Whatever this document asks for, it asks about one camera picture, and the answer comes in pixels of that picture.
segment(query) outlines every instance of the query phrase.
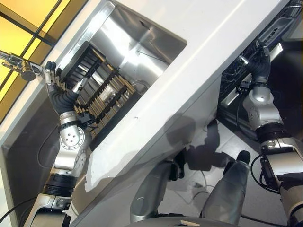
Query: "floor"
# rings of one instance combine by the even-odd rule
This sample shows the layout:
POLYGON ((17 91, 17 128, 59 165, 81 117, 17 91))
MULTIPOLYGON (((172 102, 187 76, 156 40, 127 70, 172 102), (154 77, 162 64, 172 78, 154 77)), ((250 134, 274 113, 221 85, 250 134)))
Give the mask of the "floor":
MULTIPOLYGON (((217 140, 219 140, 219 145, 215 153, 211 154, 210 151, 204 150, 207 156, 216 156, 217 160, 220 159, 218 157, 226 157, 226 155, 236 158, 241 150, 247 150, 251 154, 252 161, 258 155, 256 151, 219 122, 208 128, 208 134, 198 134, 193 139, 191 145, 195 147, 195 150, 202 150, 207 148, 207 143, 214 143, 214 141, 217 140)), ((191 170, 192 164, 186 164, 185 178, 176 182, 168 182, 165 197, 159 207, 159 212, 182 213, 186 216, 198 217, 213 186, 215 186, 223 176, 224 168, 220 166, 221 164, 223 163, 212 163, 209 171, 191 170)), ((255 163, 253 169, 255 175, 259 176, 260 164, 258 161, 255 163)), ((283 206, 280 202, 280 196, 260 188, 250 174, 242 213, 252 218, 276 224, 286 225, 287 223, 283 206)), ((270 226, 243 218, 240 219, 239 225, 243 227, 270 226)))

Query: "robotic hand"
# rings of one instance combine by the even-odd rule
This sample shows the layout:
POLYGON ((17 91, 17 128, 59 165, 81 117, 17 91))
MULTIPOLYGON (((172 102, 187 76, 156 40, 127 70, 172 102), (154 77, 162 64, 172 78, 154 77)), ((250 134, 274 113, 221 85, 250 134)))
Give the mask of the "robotic hand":
POLYGON ((74 105, 87 78, 82 79, 69 91, 63 91, 55 83, 60 80, 61 70, 55 75, 55 62, 45 67, 45 85, 54 110, 60 118, 60 149, 50 176, 38 195, 25 222, 25 227, 68 227, 70 217, 62 211, 71 204, 71 194, 80 176, 90 144, 90 133, 83 129, 85 123, 74 111, 74 105))
POLYGON ((303 155, 299 144, 285 130, 283 121, 268 88, 270 57, 268 48, 260 43, 260 62, 238 60, 252 74, 250 91, 243 101, 251 128, 261 144, 261 166, 266 184, 281 194, 288 225, 303 223, 303 155))

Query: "cable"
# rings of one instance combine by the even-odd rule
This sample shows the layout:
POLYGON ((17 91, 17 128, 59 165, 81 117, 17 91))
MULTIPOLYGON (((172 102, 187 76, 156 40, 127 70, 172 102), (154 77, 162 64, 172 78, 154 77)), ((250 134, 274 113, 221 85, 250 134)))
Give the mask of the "cable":
POLYGON ((30 211, 31 209, 32 209, 32 205, 30 205, 28 208, 26 208, 24 211, 23 211, 23 213, 21 214, 21 216, 20 216, 20 220, 19 220, 19 223, 18 223, 18 227, 22 227, 23 225, 24 225, 24 222, 26 221, 25 220, 25 216, 26 216, 26 214, 28 214, 27 212, 28 211, 30 211))
POLYGON ((255 218, 251 218, 251 217, 246 216, 244 214, 241 214, 241 217, 242 218, 246 218, 246 219, 251 220, 251 221, 256 221, 256 222, 260 222, 260 223, 263 223, 263 224, 267 224, 267 225, 278 226, 278 227, 287 227, 285 225, 279 225, 279 224, 275 224, 275 223, 271 223, 271 222, 262 221, 262 220, 255 219, 255 218))
POLYGON ((74 212, 74 214, 76 215, 76 216, 79 216, 79 213, 77 212, 77 210, 75 209, 75 206, 74 206, 74 204, 71 202, 71 209, 72 209, 72 211, 74 212))
POLYGON ((7 215, 9 215, 11 212, 13 212, 17 207, 23 205, 24 203, 27 203, 27 202, 29 202, 29 201, 34 200, 36 197, 37 197, 37 196, 35 196, 35 197, 33 197, 33 198, 30 198, 30 199, 28 199, 28 200, 25 200, 25 201, 23 201, 23 202, 17 204, 16 206, 14 206, 12 209, 10 209, 8 212, 6 212, 6 213, 0 218, 0 223, 4 220, 4 218, 5 218, 7 215))
POLYGON ((237 107, 237 114, 236 114, 236 123, 237 123, 237 127, 239 128, 239 130, 242 132, 242 134, 244 136, 246 136, 248 139, 258 142, 255 138, 251 137, 250 135, 248 135, 247 133, 244 132, 244 130, 241 128, 240 123, 239 123, 239 109, 240 109, 240 105, 243 103, 245 96, 240 95, 240 100, 238 103, 238 107, 237 107))
POLYGON ((45 168, 45 169, 49 169, 49 168, 52 168, 52 167, 48 167, 48 166, 44 166, 41 164, 40 162, 40 152, 42 150, 42 147, 44 146, 44 144, 46 143, 46 141, 49 139, 49 137, 52 135, 52 133, 58 128, 58 125, 56 125, 56 127, 54 127, 54 129, 47 135, 47 137, 45 138, 45 140, 42 142, 41 146, 39 147, 39 150, 38 150, 38 153, 37 153, 37 163, 40 167, 42 168, 45 168))
POLYGON ((265 189, 266 191, 269 191, 269 192, 272 192, 272 193, 275 193, 275 194, 280 194, 280 192, 276 191, 276 190, 272 190, 271 188, 269 188, 268 186, 266 185, 262 185, 259 181, 257 181, 253 171, 252 171, 252 168, 254 166, 254 163, 258 160, 258 158, 260 158, 262 155, 258 155, 252 162, 251 162, 251 165, 250 165, 250 173, 251 173, 251 176, 252 178, 254 179, 254 181, 263 189, 265 189))

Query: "black cable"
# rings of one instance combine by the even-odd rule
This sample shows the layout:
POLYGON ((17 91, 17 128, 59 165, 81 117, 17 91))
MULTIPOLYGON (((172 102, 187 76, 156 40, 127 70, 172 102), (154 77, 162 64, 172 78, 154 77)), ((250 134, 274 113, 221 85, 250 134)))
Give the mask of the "black cable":
POLYGON ((260 158, 262 155, 258 155, 252 162, 251 162, 251 165, 250 165, 250 173, 251 173, 251 176, 252 178, 254 179, 254 181, 263 189, 265 189, 266 191, 269 191, 269 192, 272 192, 272 193, 275 193, 275 194, 280 194, 278 191, 276 190, 272 190, 270 189, 269 187, 267 187, 266 185, 262 185, 259 181, 257 181, 253 171, 252 171, 252 168, 254 166, 254 163, 258 160, 258 158, 260 158))
POLYGON ((263 224, 267 224, 267 225, 278 226, 278 227, 287 227, 285 225, 275 224, 275 223, 271 223, 271 222, 262 221, 262 220, 255 219, 255 218, 251 218, 251 217, 246 216, 244 214, 241 214, 241 217, 242 218, 246 218, 246 219, 251 220, 251 221, 256 221, 256 222, 260 222, 260 223, 263 223, 263 224))
POLYGON ((263 177, 263 173, 262 173, 262 171, 261 171, 261 173, 260 173, 260 178, 259 178, 259 182, 260 182, 261 185, 264 185, 263 182, 262 182, 262 177, 263 177))
POLYGON ((4 220, 4 218, 5 218, 7 215, 9 215, 11 212, 13 212, 17 207, 23 205, 24 203, 27 203, 27 202, 29 202, 29 201, 34 200, 36 197, 37 197, 37 196, 35 196, 35 197, 33 197, 33 198, 30 198, 30 199, 28 199, 28 200, 25 200, 25 201, 23 201, 23 202, 17 204, 16 206, 14 206, 12 209, 10 209, 8 212, 6 212, 6 213, 0 218, 0 223, 4 220))
POLYGON ((250 140, 252 140, 252 141, 255 141, 255 142, 258 142, 255 138, 253 138, 253 137, 251 137, 250 135, 248 135, 247 133, 245 133, 244 130, 241 128, 240 123, 239 123, 239 109, 240 109, 241 104, 243 103, 244 98, 245 98, 245 96, 240 95, 240 100, 239 100, 239 103, 238 103, 237 114, 236 114, 236 123, 237 123, 237 127, 238 127, 238 129, 240 130, 240 132, 242 132, 242 134, 243 134, 244 136, 246 136, 248 139, 250 139, 250 140))
POLYGON ((19 220, 19 223, 18 223, 18 227, 23 227, 23 225, 24 225, 24 222, 26 221, 25 220, 25 217, 26 217, 26 215, 27 215, 27 213, 32 209, 32 205, 30 205, 29 207, 27 207, 24 211, 23 211, 23 213, 21 214, 21 216, 20 216, 20 220, 19 220))
POLYGON ((42 147, 44 146, 44 144, 46 143, 46 141, 49 139, 49 137, 52 135, 52 133, 58 128, 58 125, 56 125, 56 127, 54 127, 54 129, 47 135, 47 137, 45 138, 45 140, 42 142, 41 146, 39 147, 38 153, 37 153, 37 163, 40 167, 45 168, 45 169, 49 169, 52 168, 51 166, 44 166, 41 164, 40 162, 40 152, 42 150, 42 147))

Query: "sink basin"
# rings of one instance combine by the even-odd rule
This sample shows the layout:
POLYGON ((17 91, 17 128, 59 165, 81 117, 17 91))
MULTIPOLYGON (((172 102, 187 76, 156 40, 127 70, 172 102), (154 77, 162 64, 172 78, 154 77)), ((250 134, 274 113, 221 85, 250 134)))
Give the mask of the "sink basin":
POLYGON ((186 41, 120 5, 89 42, 140 94, 186 46, 186 41))

